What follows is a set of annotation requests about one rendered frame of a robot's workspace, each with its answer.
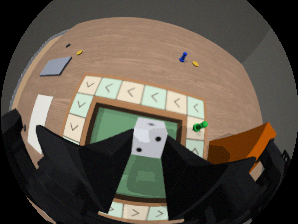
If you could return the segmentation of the white die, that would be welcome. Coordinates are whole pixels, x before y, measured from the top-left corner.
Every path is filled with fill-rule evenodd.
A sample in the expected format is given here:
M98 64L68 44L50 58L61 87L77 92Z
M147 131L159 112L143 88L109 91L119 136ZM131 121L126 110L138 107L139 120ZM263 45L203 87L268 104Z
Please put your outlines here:
M164 121L138 117L134 127L132 155L157 157L161 159L168 131Z

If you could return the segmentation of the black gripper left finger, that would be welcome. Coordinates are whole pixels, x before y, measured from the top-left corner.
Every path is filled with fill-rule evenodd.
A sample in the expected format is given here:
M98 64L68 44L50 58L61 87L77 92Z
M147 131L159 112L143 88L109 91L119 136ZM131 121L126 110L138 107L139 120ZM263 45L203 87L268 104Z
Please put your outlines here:
M82 181L98 206L98 212L108 213L116 196L122 172L132 153L134 129L122 131L93 144L77 145L53 133L44 125L36 125L40 149L53 163Z

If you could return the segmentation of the blue game pawn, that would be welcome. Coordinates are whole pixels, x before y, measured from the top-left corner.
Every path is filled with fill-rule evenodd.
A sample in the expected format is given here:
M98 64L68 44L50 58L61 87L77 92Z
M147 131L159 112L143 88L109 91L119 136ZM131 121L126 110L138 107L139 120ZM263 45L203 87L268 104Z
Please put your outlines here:
M185 59L186 55L188 55L188 52L184 52L184 55L182 55L182 57L180 57L181 63L184 63L184 61L185 61L184 59Z

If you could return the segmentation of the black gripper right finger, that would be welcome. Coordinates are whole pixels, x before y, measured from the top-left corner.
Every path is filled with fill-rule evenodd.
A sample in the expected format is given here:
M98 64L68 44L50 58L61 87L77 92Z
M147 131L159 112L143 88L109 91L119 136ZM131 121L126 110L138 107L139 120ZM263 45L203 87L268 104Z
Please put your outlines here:
M251 156L230 163L212 164L170 135L166 136L161 160L169 221L184 218L185 213L210 196L217 186L250 172L257 161Z

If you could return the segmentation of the green pawn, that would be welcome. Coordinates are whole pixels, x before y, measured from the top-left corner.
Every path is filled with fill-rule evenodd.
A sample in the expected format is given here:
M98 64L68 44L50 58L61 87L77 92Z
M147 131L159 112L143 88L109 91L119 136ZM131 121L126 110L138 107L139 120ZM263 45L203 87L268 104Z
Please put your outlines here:
M208 121L202 121L202 123L198 124L193 124L193 131L194 132L198 132L198 131L201 131L202 128L206 128L208 127Z

